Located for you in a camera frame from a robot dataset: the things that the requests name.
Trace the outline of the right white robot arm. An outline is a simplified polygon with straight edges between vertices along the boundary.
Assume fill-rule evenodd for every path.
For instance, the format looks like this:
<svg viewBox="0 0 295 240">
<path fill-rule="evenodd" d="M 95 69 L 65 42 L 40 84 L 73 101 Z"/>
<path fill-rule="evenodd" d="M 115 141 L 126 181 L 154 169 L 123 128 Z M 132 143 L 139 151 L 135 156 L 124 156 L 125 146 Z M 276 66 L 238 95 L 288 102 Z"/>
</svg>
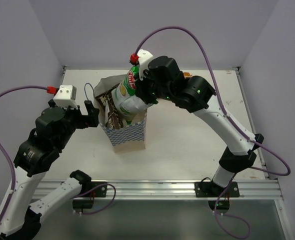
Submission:
<svg viewBox="0 0 295 240">
<path fill-rule="evenodd" d="M 171 101 L 203 120 L 225 142 L 226 149 L 210 184 L 212 194 L 222 196 L 237 173 L 253 166 L 257 146 L 252 141 L 261 143 L 264 137 L 248 131 L 225 110 L 219 94 L 206 79 L 198 75 L 185 77 L 173 58 L 138 54 L 134 60 L 139 67 L 137 97 L 146 104 L 158 99 Z"/>
</svg>

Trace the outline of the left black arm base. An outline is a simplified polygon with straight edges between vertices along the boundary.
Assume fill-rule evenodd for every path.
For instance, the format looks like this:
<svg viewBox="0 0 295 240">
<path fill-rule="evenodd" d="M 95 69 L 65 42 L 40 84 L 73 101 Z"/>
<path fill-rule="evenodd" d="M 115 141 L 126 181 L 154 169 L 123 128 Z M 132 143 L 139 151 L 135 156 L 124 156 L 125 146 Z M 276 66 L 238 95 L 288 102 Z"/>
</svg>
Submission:
<svg viewBox="0 0 295 240">
<path fill-rule="evenodd" d="M 89 181 L 82 185 L 80 193 L 72 199 L 72 208 L 76 212 L 84 212 L 94 207 L 96 198 L 105 198 L 107 182 Z"/>
</svg>

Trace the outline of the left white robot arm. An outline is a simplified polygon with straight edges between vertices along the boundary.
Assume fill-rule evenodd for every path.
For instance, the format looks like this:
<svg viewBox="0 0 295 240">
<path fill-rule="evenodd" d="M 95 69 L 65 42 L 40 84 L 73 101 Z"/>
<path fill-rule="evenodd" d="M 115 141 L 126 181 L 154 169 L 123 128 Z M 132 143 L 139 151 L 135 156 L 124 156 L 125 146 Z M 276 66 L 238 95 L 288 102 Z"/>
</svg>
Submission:
<svg viewBox="0 0 295 240">
<path fill-rule="evenodd" d="M 0 239 L 31 240 L 45 218 L 65 201 L 87 196 L 92 189 L 91 177 L 81 170 L 73 171 L 67 180 L 42 199 L 32 197 L 54 161 L 77 129 L 96 128 L 99 110 L 90 100 L 84 101 L 87 114 L 80 108 L 57 106 L 53 100 L 35 120 L 26 141 L 18 148 L 12 162 L 15 177 L 0 205 Z"/>
</svg>

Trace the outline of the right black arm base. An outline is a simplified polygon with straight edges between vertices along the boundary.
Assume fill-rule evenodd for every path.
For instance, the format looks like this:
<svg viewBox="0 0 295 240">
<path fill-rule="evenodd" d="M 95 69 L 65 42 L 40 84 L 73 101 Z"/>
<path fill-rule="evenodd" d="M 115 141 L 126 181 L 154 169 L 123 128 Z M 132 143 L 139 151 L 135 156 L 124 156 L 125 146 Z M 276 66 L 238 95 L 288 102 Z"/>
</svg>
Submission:
<svg viewBox="0 0 295 240">
<path fill-rule="evenodd" d="M 233 181 L 218 203 L 216 203 L 217 198 L 224 191 L 224 188 L 214 184 L 209 177 L 194 182 L 194 191 L 197 198 L 213 198 L 213 200 L 208 200 L 210 209 L 214 210 L 216 207 L 217 211 L 223 214 L 227 213 L 230 209 L 230 198 L 239 198 L 241 196 L 238 183 Z"/>
</svg>

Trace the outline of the green Chuba snack bag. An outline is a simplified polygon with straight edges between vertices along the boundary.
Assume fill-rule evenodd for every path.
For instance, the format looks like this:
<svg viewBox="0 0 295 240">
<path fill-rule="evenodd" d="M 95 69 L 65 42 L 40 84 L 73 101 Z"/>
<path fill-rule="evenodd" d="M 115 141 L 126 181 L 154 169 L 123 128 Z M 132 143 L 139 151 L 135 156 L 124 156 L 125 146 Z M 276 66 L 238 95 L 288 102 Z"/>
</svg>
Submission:
<svg viewBox="0 0 295 240">
<path fill-rule="evenodd" d="M 135 116 L 145 111 L 149 105 L 136 96 L 136 80 L 139 80 L 139 67 L 133 66 L 119 85 L 112 90 L 112 100 L 117 111 L 129 125 Z"/>
</svg>

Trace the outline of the blue checkered paper bag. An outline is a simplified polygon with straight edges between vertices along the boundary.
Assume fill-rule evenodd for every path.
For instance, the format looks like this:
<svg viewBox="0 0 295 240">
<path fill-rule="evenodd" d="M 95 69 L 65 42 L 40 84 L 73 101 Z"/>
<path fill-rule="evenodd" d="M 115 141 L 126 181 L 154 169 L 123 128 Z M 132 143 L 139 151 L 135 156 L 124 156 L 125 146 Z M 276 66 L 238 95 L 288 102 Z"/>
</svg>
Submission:
<svg viewBox="0 0 295 240">
<path fill-rule="evenodd" d="M 95 99 L 95 97 L 110 90 L 113 86 L 118 86 L 125 75 L 126 74 L 108 76 L 101 78 L 96 85 L 92 82 L 87 82 L 83 87 L 85 98 L 87 100 L 93 100 L 94 106 L 99 109 L 99 126 L 108 137 L 115 153 L 133 152 L 146 148 L 147 109 L 138 113 L 130 124 L 127 124 L 125 119 L 118 112 L 124 127 L 121 129 L 112 129 L 105 127 L 104 110 Z"/>
</svg>

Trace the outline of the orange chips bag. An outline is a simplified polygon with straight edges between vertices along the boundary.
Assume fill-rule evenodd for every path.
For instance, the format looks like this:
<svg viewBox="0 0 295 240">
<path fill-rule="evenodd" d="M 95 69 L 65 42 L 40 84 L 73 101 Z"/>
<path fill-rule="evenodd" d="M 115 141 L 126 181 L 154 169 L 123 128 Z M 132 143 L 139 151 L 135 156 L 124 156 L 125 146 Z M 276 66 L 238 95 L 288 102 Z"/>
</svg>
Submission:
<svg viewBox="0 0 295 240">
<path fill-rule="evenodd" d="M 185 78 L 190 78 L 190 77 L 192 77 L 193 75 L 192 75 L 191 73 L 189 73 L 189 72 L 183 72 L 183 76 L 184 76 Z"/>
</svg>

